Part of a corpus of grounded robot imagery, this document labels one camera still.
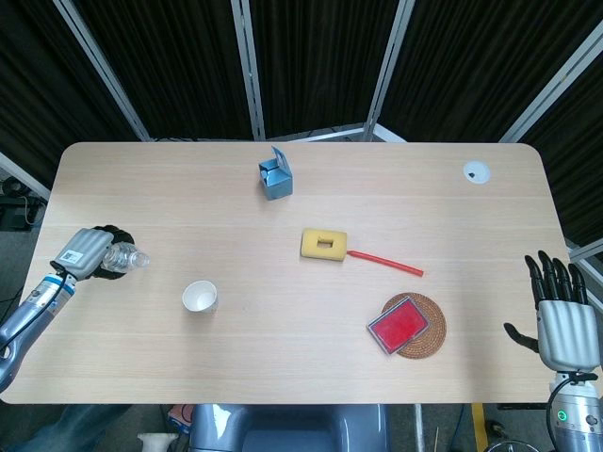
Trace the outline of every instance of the red stick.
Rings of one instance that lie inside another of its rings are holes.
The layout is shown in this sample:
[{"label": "red stick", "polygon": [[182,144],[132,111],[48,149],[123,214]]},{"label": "red stick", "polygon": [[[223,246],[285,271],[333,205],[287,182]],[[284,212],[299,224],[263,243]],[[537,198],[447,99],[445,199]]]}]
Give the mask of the red stick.
[{"label": "red stick", "polygon": [[349,250],[348,254],[353,257],[359,257],[360,259],[366,259],[368,261],[376,262],[377,264],[383,264],[384,266],[392,266],[398,270],[407,271],[416,276],[423,276],[423,270],[414,268],[413,266],[406,266],[399,262],[390,261],[389,259],[383,259],[382,257],[373,256],[372,254],[366,254],[365,252]]}]

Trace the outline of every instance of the round rattan mat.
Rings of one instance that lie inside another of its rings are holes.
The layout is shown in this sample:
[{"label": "round rattan mat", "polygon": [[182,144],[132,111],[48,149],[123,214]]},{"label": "round rattan mat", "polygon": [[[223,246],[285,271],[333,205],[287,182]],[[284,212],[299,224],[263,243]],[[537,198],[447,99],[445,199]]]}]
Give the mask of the round rattan mat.
[{"label": "round rattan mat", "polygon": [[430,321],[430,326],[420,336],[409,342],[398,354],[404,358],[420,360],[421,358],[431,356],[444,344],[444,339],[446,338],[446,319],[440,307],[432,299],[413,292],[397,294],[385,303],[382,313],[407,296],[413,299],[416,307],[427,317]]}]

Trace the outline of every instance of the white cup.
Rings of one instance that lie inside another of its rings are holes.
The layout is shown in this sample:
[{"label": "white cup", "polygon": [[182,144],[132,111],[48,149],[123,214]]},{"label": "white cup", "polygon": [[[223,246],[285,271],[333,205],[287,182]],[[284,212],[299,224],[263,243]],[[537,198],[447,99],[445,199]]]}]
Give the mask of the white cup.
[{"label": "white cup", "polygon": [[195,281],[182,293],[182,303],[192,313],[213,313],[218,307],[218,289],[209,281]]}]

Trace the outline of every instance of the person's leg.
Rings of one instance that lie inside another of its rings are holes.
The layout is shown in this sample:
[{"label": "person's leg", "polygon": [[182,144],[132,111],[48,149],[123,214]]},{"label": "person's leg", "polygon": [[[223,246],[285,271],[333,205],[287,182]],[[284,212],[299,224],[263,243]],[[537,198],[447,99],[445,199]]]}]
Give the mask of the person's leg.
[{"label": "person's leg", "polygon": [[130,405],[68,405],[60,419],[7,452],[91,452]]}]

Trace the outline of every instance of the blue box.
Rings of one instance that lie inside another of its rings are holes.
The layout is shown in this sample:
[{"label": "blue box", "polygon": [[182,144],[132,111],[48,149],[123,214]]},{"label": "blue box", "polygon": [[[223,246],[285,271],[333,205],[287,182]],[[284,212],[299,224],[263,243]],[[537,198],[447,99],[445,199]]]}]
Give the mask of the blue box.
[{"label": "blue box", "polygon": [[285,155],[272,146],[276,158],[260,163],[260,178],[269,201],[293,193],[293,174]]}]

